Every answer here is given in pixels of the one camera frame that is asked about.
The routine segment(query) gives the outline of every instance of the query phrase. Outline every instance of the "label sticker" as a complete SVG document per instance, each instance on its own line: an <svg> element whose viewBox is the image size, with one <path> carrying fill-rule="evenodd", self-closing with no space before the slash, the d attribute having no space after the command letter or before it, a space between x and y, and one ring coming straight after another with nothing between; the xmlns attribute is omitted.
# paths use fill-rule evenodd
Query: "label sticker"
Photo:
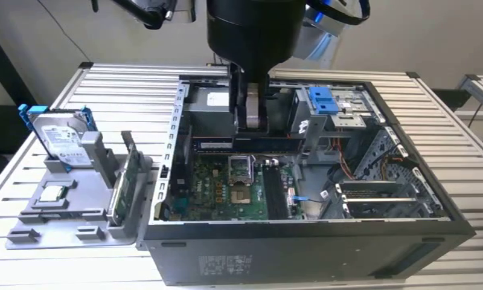
<svg viewBox="0 0 483 290"><path fill-rule="evenodd" d="M228 92L211 92L208 94L208 106L229 106Z"/></svg>
<svg viewBox="0 0 483 290"><path fill-rule="evenodd" d="M77 131L64 126L43 126L48 150L71 166L91 166L88 153L81 145Z"/></svg>
<svg viewBox="0 0 483 290"><path fill-rule="evenodd" d="M344 108L350 108L352 107L352 104L349 104L346 101L341 101L338 103L340 106L342 106Z"/></svg>
<svg viewBox="0 0 483 290"><path fill-rule="evenodd" d="M251 273L252 255L200 256L203 276L244 275Z"/></svg>
<svg viewBox="0 0 483 290"><path fill-rule="evenodd" d="M231 149L231 148L233 148L233 143L228 142L201 143L201 149Z"/></svg>

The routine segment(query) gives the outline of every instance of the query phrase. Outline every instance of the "aluminum table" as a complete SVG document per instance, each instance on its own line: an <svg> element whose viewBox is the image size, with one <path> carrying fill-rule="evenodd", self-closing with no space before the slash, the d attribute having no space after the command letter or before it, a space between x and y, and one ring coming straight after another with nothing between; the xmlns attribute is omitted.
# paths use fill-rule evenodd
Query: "aluminum table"
<svg viewBox="0 0 483 290"><path fill-rule="evenodd" d="M54 108L93 110L107 147L125 153L120 131L132 130L137 147L159 168L179 76L224 76L224 67L95 64L80 68ZM404 72L277 69L280 79L370 81L441 180L477 236L405 281L217 286L220 289L483 290L483 144L424 81ZM0 289L165 288L148 252L132 246L52 250L6 249L46 168L44 149L31 134L0 175Z"/></svg>

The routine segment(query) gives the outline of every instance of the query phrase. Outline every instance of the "hard drive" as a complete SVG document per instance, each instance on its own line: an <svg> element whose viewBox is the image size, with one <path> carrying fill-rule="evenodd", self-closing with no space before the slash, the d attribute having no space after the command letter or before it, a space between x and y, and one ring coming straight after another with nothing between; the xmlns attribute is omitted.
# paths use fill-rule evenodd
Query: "hard drive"
<svg viewBox="0 0 483 290"><path fill-rule="evenodd" d="M85 132L97 131L89 108L81 110L55 109L47 106L20 107L20 116L38 135L48 155L72 168L92 167L81 145Z"/></svg>

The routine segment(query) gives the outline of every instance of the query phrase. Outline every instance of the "red wire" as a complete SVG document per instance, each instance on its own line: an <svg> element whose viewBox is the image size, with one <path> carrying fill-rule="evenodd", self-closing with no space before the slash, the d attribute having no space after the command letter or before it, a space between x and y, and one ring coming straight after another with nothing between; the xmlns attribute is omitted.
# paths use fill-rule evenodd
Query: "red wire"
<svg viewBox="0 0 483 290"><path fill-rule="evenodd" d="M348 177L354 180L356 179L354 175L352 173L352 170L349 169L346 159L344 158L342 144L340 142L340 138L336 139L336 144L338 146L338 151L340 151L340 167L342 168L344 173L348 175Z"/></svg>

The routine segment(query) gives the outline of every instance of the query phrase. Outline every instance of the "motherboard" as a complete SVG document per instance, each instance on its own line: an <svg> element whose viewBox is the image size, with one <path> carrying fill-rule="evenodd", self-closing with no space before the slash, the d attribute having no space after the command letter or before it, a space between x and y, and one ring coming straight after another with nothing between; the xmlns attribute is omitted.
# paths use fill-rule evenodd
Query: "motherboard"
<svg viewBox="0 0 483 290"><path fill-rule="evenodd" d="M252 155L197 155L193 190L176 198L172 221L264 221L301 219L292 166Z"/></svg>

